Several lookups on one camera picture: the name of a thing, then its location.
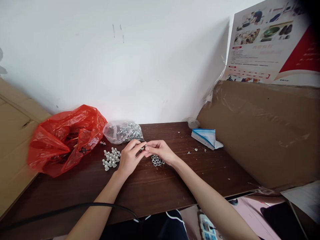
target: cardboard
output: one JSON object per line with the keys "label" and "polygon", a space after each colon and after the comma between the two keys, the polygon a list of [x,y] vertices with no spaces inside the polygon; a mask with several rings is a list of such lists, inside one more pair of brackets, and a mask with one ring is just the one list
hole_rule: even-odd
{"label": "cardboard", "polygon": [[51,115],[0,78],[0,218],[38,174],[26,163],[37,125]]}
{"label": "cardboard", "polygon": [[198,115],[263,187],[282,191],[313,182],[319,169],[320,90],[220,81]]}

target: forearm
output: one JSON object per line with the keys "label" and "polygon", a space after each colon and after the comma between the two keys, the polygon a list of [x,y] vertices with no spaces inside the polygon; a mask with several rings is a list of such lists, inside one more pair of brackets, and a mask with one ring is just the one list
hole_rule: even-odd
{"label": "forearm", "polygon": [[203,181],[184,161],[177,158],[172,166],[225,239],[259,239],[231,204]]}
{"label": "forearm", "polygon": [[[94,202],[114,203],[127,177],[116,171]],[[82,215],[66,240],[99,239],[107,223],[111,207],[92,206]]]}

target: red plastic bag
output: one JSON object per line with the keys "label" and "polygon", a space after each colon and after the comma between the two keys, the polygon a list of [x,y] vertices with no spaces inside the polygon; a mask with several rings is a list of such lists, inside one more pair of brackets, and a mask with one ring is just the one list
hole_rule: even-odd
{"label": "red plastic bag", "polygon": [[100,142],[106,123],[96,108],[87,105],[50,117],[33,133],[28,164],[52,177],[65,173]]}

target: poster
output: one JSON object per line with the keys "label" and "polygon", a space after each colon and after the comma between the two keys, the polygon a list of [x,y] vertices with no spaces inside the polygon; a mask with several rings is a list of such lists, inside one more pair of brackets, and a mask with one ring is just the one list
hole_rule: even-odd
{"label": "poster", "polygon": [[298,0],[266,0],[236,13],[224,80],[320,87],[310,25]]}

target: white wall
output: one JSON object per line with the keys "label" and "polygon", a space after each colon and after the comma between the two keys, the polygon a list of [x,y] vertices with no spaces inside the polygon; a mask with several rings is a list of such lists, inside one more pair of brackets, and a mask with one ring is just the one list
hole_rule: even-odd
{"label": "white wall", "polygon": [[224,68],[230,17],[258,2],[3,0],[0,74],[51,113],[183,121]]}

